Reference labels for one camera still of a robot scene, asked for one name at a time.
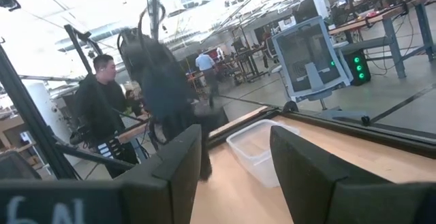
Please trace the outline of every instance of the black metal bar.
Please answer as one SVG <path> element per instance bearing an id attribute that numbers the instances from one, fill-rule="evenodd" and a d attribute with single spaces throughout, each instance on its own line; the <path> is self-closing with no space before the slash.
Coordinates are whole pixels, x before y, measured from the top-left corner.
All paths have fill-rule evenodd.
<path id="1" fill-rule="evenodd" d="M 89 39 L 89 36 L 83 35 L 83 33 L 77 31 L 75 28 L 73 28 L 73 26 L 65 25 L 64 28 L 67 31 L 68 36 L 74 45 L 74 48 L 76 49 L 77 53 L 79 54 L 79 57 L 82 59 L 82 63 L 84 65 L 84 67 L 86 68 L 88 74 L 91 75 L 92 83 L 93 83 L 95 90 L 97 92 L 97 96 L 99 97 L 99 99 L 102 103 L 102 106 L 108 112 L 110 120 L 112 121 L 112 124 L 115 126 L 115 129 L 117 131 L 123 131 L 125 129 L 125 127 L 123 124 L 120 123 L 119 119 L 118 120 L 116 119 L 115 114 L 112 111 L 112 108 L 110 107 L 108 100 L 104 97 L 103 91 L 100 89 L 100 87 L 98 85 L 97 78 L 95 78 L 95 76 L 93 75 L 93 71 L 91 69 L 91 66 L 89 65 L 88 59 L 85 56 L 85 54 L 82 50 L 82 47 L 80 47 L 78 37 L 80 37 L 80 39 L 82 41 L 84 41 L 88 44 L 91 44 L 91 46 L 94 48 L 94 50 L 98 54 L 102 54 L 102 50 L 99 49 L 98 44 L 96 42 Z"/>
<path id="2" fill-rule="evenodd" d="M 135 166 L 131 163 L 127 163 L 118 159 L 105 158 L 97 153 L 88 153 L 87 151 L 84 150 L 75 149 L 72 148 L 71 146 L 66 146 L 59 143 L 56 143 L 55 146 L 57 150 L 59 150 L 62 153 L 65 153 L 66 155 L 77 157 L 79 159 L 92 161 L 95 163 L 100 163 L 110 167 L 116 167 L 120 170 L 130 170 Z"/>
<path id="3" fill-rule="evenodd" d="M 20 113 L 36 144 L 58 179 L 77 179 L 65 156 L 55 150 L 51 129 L 36 108 L 20 77 L 13 68 L 5 50 L 0 45 L 0 82 Z"/>

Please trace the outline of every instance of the metal frame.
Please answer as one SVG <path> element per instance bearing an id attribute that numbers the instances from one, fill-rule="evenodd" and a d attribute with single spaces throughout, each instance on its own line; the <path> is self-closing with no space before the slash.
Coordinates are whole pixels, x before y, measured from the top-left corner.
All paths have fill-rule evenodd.
<path id="1" fill-rule="evenodd" d="M 425 53 L 429 57 L 429 61 L 433 61 L 435 59 L 434 54 L 436 51 L 436 46 L 433 42 L 433 37 L 431 35 L 429 18 L 427 17 L 425 5 L 423 3 L 420 3 L 418 5 L 414 5 L 414 7 L 416 9 L 416 16 L 420 26 L 420 31 L 423 41 L 423 45 L 421 47 L 416 48 L 415 50 L 405 54 L 404 56 L 401 55 L 401 50 L 398 44 L 398 39 L 396 37 L 396 30 L 394 28 L 392 18 L 386 18 L 386 19 L 384 18 L 382 20 L 386 36 L 382 38 L 378 38 L 378 39 L 383 39 L 381 44 L 380 41 L 374 42 L 373 41 L 374 39 L 364 40 L 363 42 L 355 43 L 355 44 L 362 45 L 362 47 L 364 47 L 365 49 L 376 48 L 380 46 L 389 46 L 390 52 L 392 53 L 390 56 L 369 58 L 367 60 L 378 61 L 378 60 L 392 58 L 395 64 L 395 70 L 398 78 L 406 77 L 404 61 L 407 60 L 408 58 L 416 56 L 417 54 L 420 54 L 422 51 L 425 51 Z M 346 31 L 345 35 L 347 36 L 347 41 L 354 45 L 353 39 L 349 31 Z"/>
<path id="2" fill-rule="evenodd" d="M 300 121 L 317 127 L 336 131 L 338 133 L 344 133 L 346 135 L 350 135 L 356 138 L 361 138 L 363 140 L 382 144 L 384 146 L 404 150 L 409 153 L 421 155 L 431 159 L 436 159 L 436 144 L 431 141 L 409 138 L 399 133 L 384 129 L 363 127 L 360 125 L 341 121 L 330 121 L 324 118 L 318 118 L 316 116 L 303 114 L 301 112 L 283 112 L 277 108 L 266 109 L 259 114 L 256 114 L 255 116 L 252 116 L 247 120 L 241 121 L 240 123 L 237 123 L 227 128 L 226 130 L 218 133 L 217 135 L 214 135 L 210 138 L 208 147 L 209 149 L 217 147 L 225 143 L 225 139 L 229 135 L 245 128 L 246 126 L 250 126 L 251 124 L 262 119 L 272 119 L 276 116 L 284 116 L 295 121 Z"/>
<path id="3" fill-rule="evenodd" d="M 35 103 L 21 82 L 1 44 L 0 82 L 29 128 L 29 132 L 44 154 L 47 163 L 50 164 L 53 174 L 58 179 L 77 179 L 71 164 L 69 164 L 62 153 L 56 150 L 56 140 L 52 137 L 52 130 L 47 126 L 40 111 L 36 108 Z"/>

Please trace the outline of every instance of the clear plastic container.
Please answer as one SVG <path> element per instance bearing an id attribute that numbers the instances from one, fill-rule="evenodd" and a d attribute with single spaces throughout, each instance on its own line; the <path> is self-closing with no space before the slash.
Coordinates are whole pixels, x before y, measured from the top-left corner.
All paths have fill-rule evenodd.
<path id="1" fill-rule="evenodd" d="M 296 128 L 264 119 L 241 129 L 226 140 L 239 158 L 241 165 L 265 187 L 280 185 L 270 150 L 270 130 L 274 125 L 281 126 L 297 135 L 300 133 Z"/>

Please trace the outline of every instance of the workbench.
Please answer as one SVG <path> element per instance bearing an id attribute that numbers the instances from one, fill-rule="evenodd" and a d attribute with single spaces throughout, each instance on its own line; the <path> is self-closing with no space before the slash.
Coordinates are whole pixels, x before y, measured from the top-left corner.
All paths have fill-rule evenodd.
<path id="1" fill-rule="evenodd" d="M 353 43 L 349 32 L 365 27 L 367 25 L 365 19 L 353 20 L 344 25 L 338 26 L 335 29 L 330 30 L 329 34 L 334 35 L 338 33 L 345 33 L 345 35 L 347 36 L 347 41 L 350 43 L 350 45 L 347 47 L 347 49 L 350 52 L 352 52 L 352 50 L 362 50 L 362 49 L 376 48 L 382 46 L 389 46 L 392 56 L 383 57 L 383 59 L 392 58 L 395 64 L 395 70 L 398 77 L 405 78 L 406 73 L 403 63 L 404 60 L 413 57 L 421 53 L 422 51 L 426 52 L 427 56 L 429 57 L 429 61 L 432 61 L 434 59 L 433 55 L 436 50 L 436 47 L 433 43 L 433 37 L 431 35 L 429 20 L 427 18 L 427 13 L 424 5 L 426 2 L 427 0 L 411 0 L 410 2 L 407 3 L 407 7 L 409 9 L 413 7 L 416 9 L 423 45 L 419 48 L 416 48 L 415 50 L 412 50 L 410 53 L 407 53 L 404 56 L 401 55 L 398 40 L 396 38 L 396 33 L 395 33 L 396 30 L 392 23 L 393 18 L 404 12 L 403 7 L 401 6 L 395 7 L 378 16 L 368 19 L 369 24 L 375 24 L 376 22 L 383 22 L 384 31 L 385 31 L 384 37 Z"/>
<path id="2" fill-rule="evenodd" d="M 211 137 L 269 118 L 299 129 L 300 136 L 311 143 L 392 182 L 436 181 L 434 159 L 271 112 L 268 107 L 259 108 L 212 132 Z M 264 187 L 241 166 L 225 142 L 211 149 L 210 155 L 213 174 L 207 183 L 198 183 L 191 223 L 292 223 L 280 187 Z"/>

